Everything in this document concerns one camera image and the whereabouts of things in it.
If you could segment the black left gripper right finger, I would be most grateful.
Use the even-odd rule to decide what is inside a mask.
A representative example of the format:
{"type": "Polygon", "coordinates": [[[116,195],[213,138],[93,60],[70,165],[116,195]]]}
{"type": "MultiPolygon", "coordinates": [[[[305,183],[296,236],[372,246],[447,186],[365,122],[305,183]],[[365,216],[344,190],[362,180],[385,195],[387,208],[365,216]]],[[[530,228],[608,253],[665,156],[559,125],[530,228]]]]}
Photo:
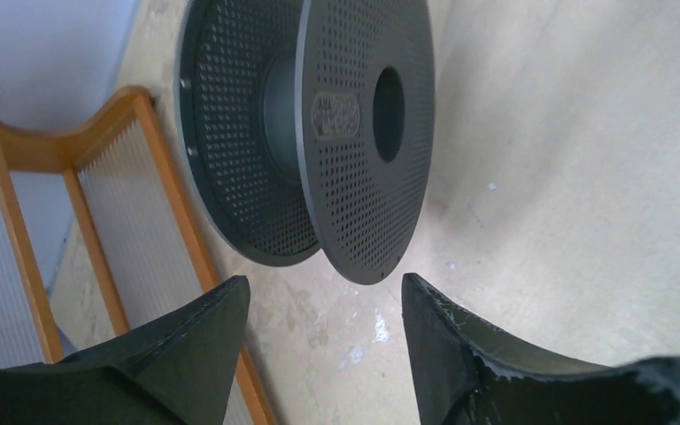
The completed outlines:
{"type": "Polygon", "coordinates": [[[680,424],[680,356],[601,366],[514,336],[417,274],[401,295],[423,424],[680,424]]]}

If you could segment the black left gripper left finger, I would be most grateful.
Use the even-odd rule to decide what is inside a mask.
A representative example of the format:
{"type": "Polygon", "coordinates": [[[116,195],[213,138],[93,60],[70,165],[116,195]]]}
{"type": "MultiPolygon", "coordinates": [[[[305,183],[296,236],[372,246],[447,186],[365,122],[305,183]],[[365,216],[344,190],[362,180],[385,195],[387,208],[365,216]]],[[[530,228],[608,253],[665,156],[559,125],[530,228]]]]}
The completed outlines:
{"type": "Polygon", "coordinates": [[[0,424],[221,424],[250,299],[236,275],[57,363],[0,369],[0,424]]]}

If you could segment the black perforated cable spool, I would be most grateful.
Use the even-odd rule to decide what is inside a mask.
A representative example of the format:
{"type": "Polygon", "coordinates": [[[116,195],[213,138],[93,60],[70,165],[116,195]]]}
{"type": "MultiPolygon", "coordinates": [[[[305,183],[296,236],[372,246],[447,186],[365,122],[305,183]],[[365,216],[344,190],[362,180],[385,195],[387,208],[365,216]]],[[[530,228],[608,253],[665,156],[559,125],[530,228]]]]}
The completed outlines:
{"type": "Polygon", "coordinates": [[[426,192],[435,60],[423,1],[191,1],[176,118],[223,240],[350,282],[397,267],[426,192]]]}

